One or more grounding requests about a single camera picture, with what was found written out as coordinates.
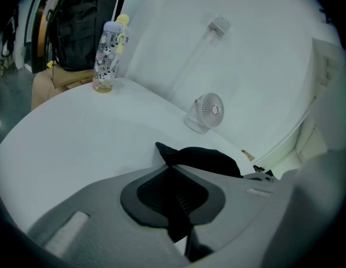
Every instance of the black cloth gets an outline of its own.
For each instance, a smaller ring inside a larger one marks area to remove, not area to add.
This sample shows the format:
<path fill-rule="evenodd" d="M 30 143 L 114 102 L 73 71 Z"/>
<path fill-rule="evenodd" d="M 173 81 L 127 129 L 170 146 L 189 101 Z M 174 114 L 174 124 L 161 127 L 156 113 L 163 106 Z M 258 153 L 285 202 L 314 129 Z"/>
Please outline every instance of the black cloth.
<path fill-rule="evenodd" d="M 218 150 L 187 147 L 178 151 L 159 142 L 156 142 L 156 147 L 168 166 L 187 165 L 220 175 L 241 178 L 236 162 Z"/>
<path fill-rule="evenodd" d="M 116 15 L 124 0 L 118 0 Z M 116 0 L 58 0 L 47 15 L 52 58 L 66 71 L 94 68 L 104 24 L 111 20 Z"/>

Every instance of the small desk fan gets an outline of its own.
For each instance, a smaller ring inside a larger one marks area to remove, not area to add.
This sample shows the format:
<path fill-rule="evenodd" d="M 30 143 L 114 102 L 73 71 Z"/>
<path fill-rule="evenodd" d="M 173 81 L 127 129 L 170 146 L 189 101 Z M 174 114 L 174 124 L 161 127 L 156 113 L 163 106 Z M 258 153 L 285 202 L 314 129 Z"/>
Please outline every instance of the small desk fan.
<path fill-rule="evenodd" d="M 215 93 L 204 94 L 196 99 L 184 117 L 185 124 L 204 134 L 220 125 L 224 117 L 224 104 Z"/>

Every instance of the gray floor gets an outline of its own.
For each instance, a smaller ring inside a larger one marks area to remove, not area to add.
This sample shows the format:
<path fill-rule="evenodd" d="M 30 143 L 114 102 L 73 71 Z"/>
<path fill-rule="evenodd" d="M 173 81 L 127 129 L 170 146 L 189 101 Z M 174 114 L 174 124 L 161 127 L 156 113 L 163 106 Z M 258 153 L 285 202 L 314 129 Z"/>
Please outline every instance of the gray floor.
<path fill-rule="evenodd" d="M 26 69 L 7 70 L 0 77 L 0 143 L 30 112 L 33 79 Z"/>

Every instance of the water bottle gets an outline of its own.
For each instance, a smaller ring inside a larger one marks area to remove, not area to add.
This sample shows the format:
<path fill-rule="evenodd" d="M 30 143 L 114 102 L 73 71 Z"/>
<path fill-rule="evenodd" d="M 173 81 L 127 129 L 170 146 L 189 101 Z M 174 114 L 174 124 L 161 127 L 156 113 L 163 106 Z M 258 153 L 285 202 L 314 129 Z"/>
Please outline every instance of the water bottle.
<path fill-rule="evenodd" d="M 128 22 L 128 16 L 121 14 L 115 22 L 109 21 L 104 25 L 94 65 L 93 88 L 97 92 L 112 90 L 124 44 L 131 34 Z"/>

